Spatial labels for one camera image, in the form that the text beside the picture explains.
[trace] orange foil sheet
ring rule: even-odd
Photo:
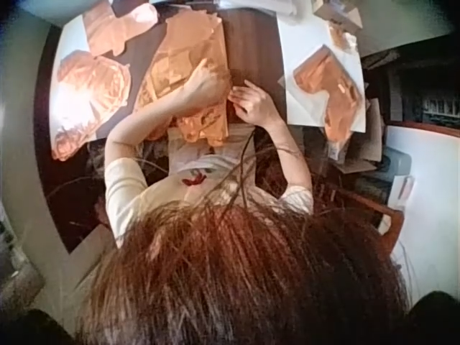
[[[57,81],[66,84],[74,101],[89,102],[93,110],[91,118],[83,118],[82,114],[72,114],[72,109],[68,109],[65,125],[56,134],[52,151],[55,160],[66,160],[101,124],[126,105],[131,75],[127,66],[76,50],[61,61]]]
[[[89,48],[94,56],[111,50],[114,56],[122,54],[126,41],[143,34],[157,22],[157,10],[151,4],[142,4],[126,16],[117,18],[110,3],[102,0],[83,14]]]
[[[183,10],[167,21],[166,36],[153,57],[142,82],[134,111],[185,84],[202,59],[227,71],[222,19],[205,11]],[[216,106],[178,119],[177,126],[188,142],[206,138],[211,146],[221,146],[228,137],[226,98]],[[149,139],[161,137],[165,123]]]
[[[305,92],[329,92],[326,136],[330,142],[345,144],[362,96],[336,56],[324,45],[294,71],[294,79]]]

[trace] white shirt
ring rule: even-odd
[[[211,194],[216,204],[229,202],[237,192],[239,183],[236,178],[225,179],[229,176],[229,170],[220,165],[218,160],[212,164],[212,157],[204,158],[207,168],[183,170],[150,187],[147,186],[140,166],[133,159],[121,158],[106,168],[106,209],[118,247],[122,245],[122,237],[133,220],[161,205],[171,201],[194,205]],[[189,186],[183,181],[194,180],[197,175],[206,176],[200,184]],[[216,186],[224,179],[222,187],[216,190]],[[245,187],[245,192],[259,203],[285,205],[306,213],[313,210],[311,191],[304,187],[288,187],[279,200],[251,184]]]

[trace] wooden table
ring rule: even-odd
[[[119,17],[144,0],[114,0],[113,9]],[[215,9],[206,6],[210,12]],[[106,57],[123,64],[130,64],[132,89],[127,106],[119,109],[97,133],[104,138],[111,128],[132,112],[142,79],[147,72],[152,57],[165,35],[165,18],[171,9],[159,8],[160,23],[143,35],[126,43],[123,54]],[[285,91],[277,81],[282,76],[283,63],[280,37],[276,17],[251,9],[230,9],[218,11],[224,21],[226,50],[229,68],[236,85],[245,78],[269,92],[280,113],[286,117]],[[54,161],[50,147],[50,80],[52,64],[60,39],[60,30],[52,28],[40,62],[34,105],[34,139],[37,166],[42,187],[47,196],[50,213],[54,219],[61,239],[69,252],[98,224],[93,206],[98,197],[104,194],[104,182],[94,178],[94,171],[87,167],[90,156],[86,147],[66,162]],[[230,120],[234,120],[233,108],[229,108]]]

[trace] box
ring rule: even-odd
[[[359,10],[348,5],[347,1],[339,0],[312,0],[313,13],[325,20],[339,24],[347,32],[355,35],[362,29],[362,20]]]

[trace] brown hair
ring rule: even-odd
[[[378,233],[344,210],[169,203],[97,275],[87,344],[372,344],[406,311]]]

